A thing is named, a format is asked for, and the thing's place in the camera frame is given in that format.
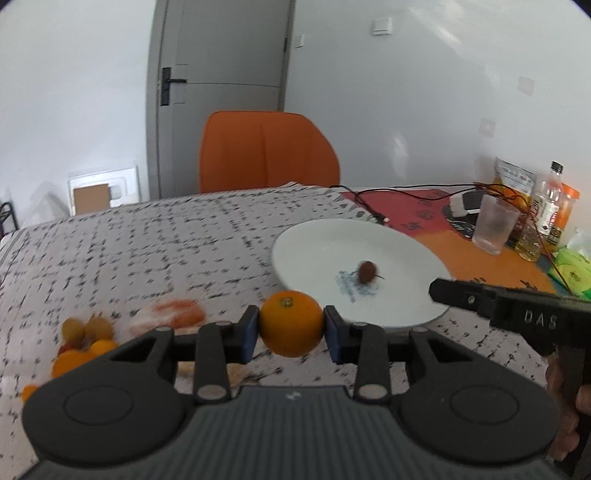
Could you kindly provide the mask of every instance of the human hand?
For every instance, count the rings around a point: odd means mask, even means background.
[[[591,385],[582,385],[577,393],[575,408],[567,403],[561,395],[564,376],[558,365],[558,357],[554,353],[548,357],[546,369],[546,389],[558,402],[560,422],[556,438],[550,445],[548,455],[561,462],[579,444],[579,434],[575,431],[579,423],[579,412],[591,415]]]

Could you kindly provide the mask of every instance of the cooking oil bottle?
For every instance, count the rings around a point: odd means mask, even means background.
[[[560,208],[562,169],[560,163],[552,162],[550,174],[537,186],[531,197],[530,213],[535,218],[535,225],[531,217],[528,218],[515,246],[515,251],[530,262],[536,262],[540,258],[542,242],[548,237]]]

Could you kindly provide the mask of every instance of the green package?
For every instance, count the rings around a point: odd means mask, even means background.
[[[587,262],[583,255],[568,248],[561,248],[554,263],[577,297],[591,299],[591,263]],[[550,267],[548,275],[564,285],[554,267]]]

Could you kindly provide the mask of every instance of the door handle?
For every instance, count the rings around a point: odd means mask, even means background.
[[[170,105],[170,84],[187,83],[187,79],[172,79],[172,69],[165,67],[162,69],[162,87],[160,92],[160,106]]]

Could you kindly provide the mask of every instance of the cardboard box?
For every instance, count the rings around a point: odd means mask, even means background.
[[[109,186],[106,183],[74,189],[73,193],[76,215],[100,212],[111,207]]]

